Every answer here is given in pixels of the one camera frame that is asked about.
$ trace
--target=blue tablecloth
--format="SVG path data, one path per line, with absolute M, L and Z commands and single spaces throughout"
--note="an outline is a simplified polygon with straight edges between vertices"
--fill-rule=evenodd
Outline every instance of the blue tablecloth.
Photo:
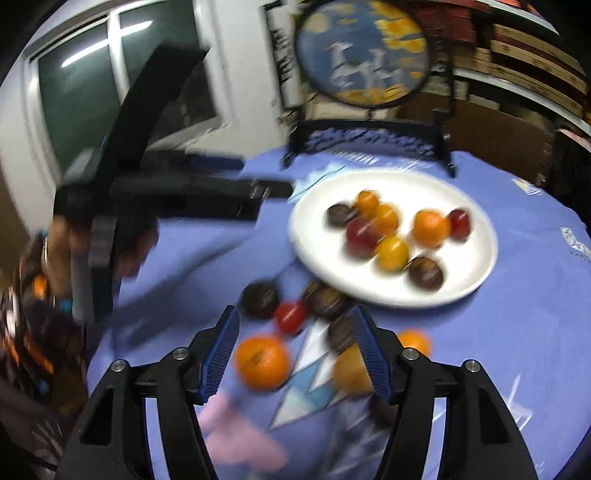
M 463 152 L 453 154 L 456 179 L 429 162 L 380 155 L 301 155 L 280 170 L 283 150 L 248 161 L 244 175 L 297 180 L 291 202 L 268 200 L 256 225 L 191 220 L 161 224 L 158 246 L 139 277 L 124 282 L 118 308 L 102 326 L 90 365 L 92 390 L 118 358 L 132 365 L 159 360 L 211 326 L 251 281 L 278 276 L 284 298 L 311 279 L 287 237 L 293 204 L 313 183 L 349 168 L 420 169 L 472 196 L 499 239 L 491 276 L 474 294 L 434 310 L 370 307 L 381 327 L 425 329 L 434 361 L 485 367 L 519 425 L 541 480 L 552 479 L 591 424 L 591 245 L 577 215 L 532 185 Z M 198 410 L 221 480 L 372 478 L 387 433 L 366 416 L 366 399 L 332 387 L 334 357 L 323 322 L 290 342 L 293 376 L 274 393 L 245 388 L 230 363 L 218 395 Z M 242 340 L 273 330 L 243 320 Z M 445 403 L 436 403 L 424 477 L 436 479 Z M 155 402 L 148 430 L 156 478 L 168 478 Z

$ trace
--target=pink cloth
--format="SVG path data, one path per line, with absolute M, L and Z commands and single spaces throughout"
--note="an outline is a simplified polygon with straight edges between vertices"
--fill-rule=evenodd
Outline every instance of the pink cloth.
M 211 432 L 205 444 L 214 464 L 248 462 L 255 470 L 276 472 L 288 462 L 287 451 L 234 409 L 222 392 L 209 399 L 197 418 L 201 430 Z

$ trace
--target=person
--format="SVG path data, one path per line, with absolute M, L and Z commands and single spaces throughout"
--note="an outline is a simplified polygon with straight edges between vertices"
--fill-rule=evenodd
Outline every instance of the person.
M 135 248 L 115 258 L 116 277 L 135 277 L 157 241 L 154 220 Z M 0 446 L 10 438 L 40 478 L 53 475 L 88 399 L 89 359 L 83 328 L 72 318 L 70 259 L 89 244 L 89 231 L 55 216 L 46 234 L 30 240 L 12 286 L 0 293 Z
M 554 136 L 545 189 L 560 203 L 577 212 L 587 232 L 591 232 L 590 176 L 591 144 L 568 129 L 559 129 Z

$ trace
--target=orange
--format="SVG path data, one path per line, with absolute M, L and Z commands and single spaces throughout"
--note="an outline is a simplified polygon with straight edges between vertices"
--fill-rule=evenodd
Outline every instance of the orange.
M 405 330 L 396 335 L 404 348 L 414 348 L 425 356 L 431 356 L 431 340 L 422 330 Z
M 374 216 L 374 211 L 379 206 L 379 198 L 375 192 L 370 190 L 363 190 L 359 192 L 355 199 L 354 207 L 357 208 L 359 214 L 364 218 L 371 218 Z
M 400 219 L 398 213 L 387 203 L 381 203 L 374 210 L 374 222 L 372 223 L 373 229 L 382 236 L 393 235 L 398 230 Z
M 289 377 L 290 351 L 274 335 L 253 336 L 236 350 L 236 368 L 242 381 L 254 390 L 275 390 Z
M 421 247 L 438 248 L 452 231 L 450 220 L 434 210 L 421 210 L 414 216 L 413 238 Z

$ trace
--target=wooden shelf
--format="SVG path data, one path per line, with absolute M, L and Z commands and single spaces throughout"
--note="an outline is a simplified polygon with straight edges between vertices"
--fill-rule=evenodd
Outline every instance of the wooden shelf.
M 488 75 L 486 73 L 476 72 L 474 70 L 468 70 L 456 67 L 453 71 L 455 76 L 467 78 L 470 80 L 476 80 L 478 82 L 487 83 L 489 85 L 502 88 L 512 93 L 516 93 L 524 98 L 527 98 L 533 102 L 542 105 L 543 107 L 552 110 L 554 113 L 560 115 L 562 118 L 568 120 L 576 127 L 579 127 L 582 131 L 587 133 L 587 135 L 591 135 L 591 125 L 585 122 L 582 118 L 574 115 L 573 113 L 569 112 L 566 108 L 558 105 L 557 103 L 553 102 L 552 100 L 543 97 L 532 90 L 528 90 L 527 88 L 520 87 L 515 83 L 508 82 L 507 80 L 500 79 L 493 75 Z
M 503 10 L 505 12 L 509 12 L 512 13 L 514 15 L 517 15 L 519 17 L 525 18 L 533 23 L 536 23 L 538 25 L 540 25 L 541 27 L 544 27 L 548 30 L 550 30 L 551 32 L 554 32 L 558 35 L 558 32 L 554 29 L 554 27 L 552 26 L 552 24 L 550 24 L 550 22 L 544 20 L 543 18 L 538 17 L 537 15 L 531 14 L 525 10 L 522 10 L 520 8 L 516 8 L 516 7 L 512 7 L 510 5 L 504 4 L 502 2 L 498 2 L 496 0 L 476 0 L 477 2 L 480 2 L 481 4 L 486 4 L 489 5 L 492 8 L 496 8 L 497 10 Z

